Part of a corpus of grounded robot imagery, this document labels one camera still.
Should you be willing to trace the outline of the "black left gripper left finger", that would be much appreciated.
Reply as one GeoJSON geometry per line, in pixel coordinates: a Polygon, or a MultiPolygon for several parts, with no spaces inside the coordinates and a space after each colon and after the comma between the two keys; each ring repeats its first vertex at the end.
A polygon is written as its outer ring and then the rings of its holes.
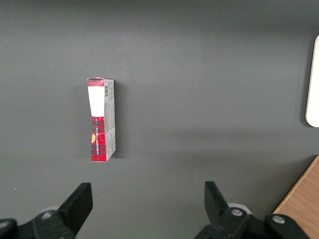
{"type": "Polygon", "coordinates": [[[93,209],[91,183],[81,183],[56,210],[46,210],[18,225],[12,218],[0,220],[2,239],[74,239],[93,209]]]}

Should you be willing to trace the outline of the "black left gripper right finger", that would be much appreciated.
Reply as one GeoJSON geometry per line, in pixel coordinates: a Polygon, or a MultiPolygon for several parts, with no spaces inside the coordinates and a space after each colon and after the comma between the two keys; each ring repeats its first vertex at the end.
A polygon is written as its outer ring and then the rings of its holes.
{"type": "Polygon", "coordinates": [[[263,220],[239,207],[229,206],[213,181],[204,184],[204,206],[210,221],[196,239],[308,239],[298,223],[283,214],[263,220]]]}

